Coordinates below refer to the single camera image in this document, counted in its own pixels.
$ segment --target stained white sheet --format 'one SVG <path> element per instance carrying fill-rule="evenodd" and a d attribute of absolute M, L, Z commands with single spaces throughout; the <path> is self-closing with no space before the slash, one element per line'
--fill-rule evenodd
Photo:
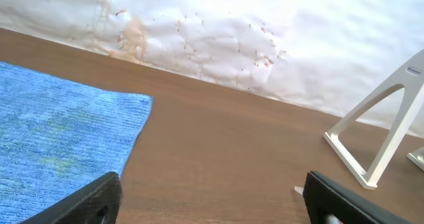
<path fill-rule="evenodd" d="M 0 0 L 0 27 L 343 116 L 424 48 L 423 8 L 424 0 Z M 399 91 L 359 121 L 390 128 L 401 99 Z M 423 118 L 411 134 L 424 137 Z"/>

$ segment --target blue towel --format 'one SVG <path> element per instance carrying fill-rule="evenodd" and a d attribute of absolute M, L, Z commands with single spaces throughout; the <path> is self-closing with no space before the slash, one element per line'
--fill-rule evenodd
<path fill-rule="evenodd" d="M 121 176 L 152 101 L 0 62 L 0 223 Z"/>

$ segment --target brown spot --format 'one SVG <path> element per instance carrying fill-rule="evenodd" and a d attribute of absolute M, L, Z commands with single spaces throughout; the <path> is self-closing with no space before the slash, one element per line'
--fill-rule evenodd
<path fill-rule="evenodd" d="M 126 13 L 127 9 L 121 9 L 118 13 L 115 13 L 116 16 L 118 16 L 120 13 Z"/>

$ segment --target white sheet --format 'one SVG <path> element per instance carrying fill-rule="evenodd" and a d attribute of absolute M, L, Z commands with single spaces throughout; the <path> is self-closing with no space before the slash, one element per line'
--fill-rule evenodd
<path fill-rule="evenodd" d="M 423 8 L 424 0 L 0 0 L 0 27 L 343 116 L 424 48 Z M 360 121 L 389 128 L 401 97 Z M 424 137 L 423 118 L 411 134 Z"/>

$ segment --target wooden table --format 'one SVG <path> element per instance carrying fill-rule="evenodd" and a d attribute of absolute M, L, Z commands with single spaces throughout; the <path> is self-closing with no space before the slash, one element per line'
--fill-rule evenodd
<path fill-rule="evenodd" d="M 118 223 L 308 223 L 306 173 L 317 170 L 414 223 L 424 173 L 407 136 L 378 188 L 364 190 L 323 133 L 338 117 L 0 29 L 0 60 L 102 89 L 154 97 L 126 165 Z M 387 130 L 357 123 L 342 142 L 368 167 Z"/>

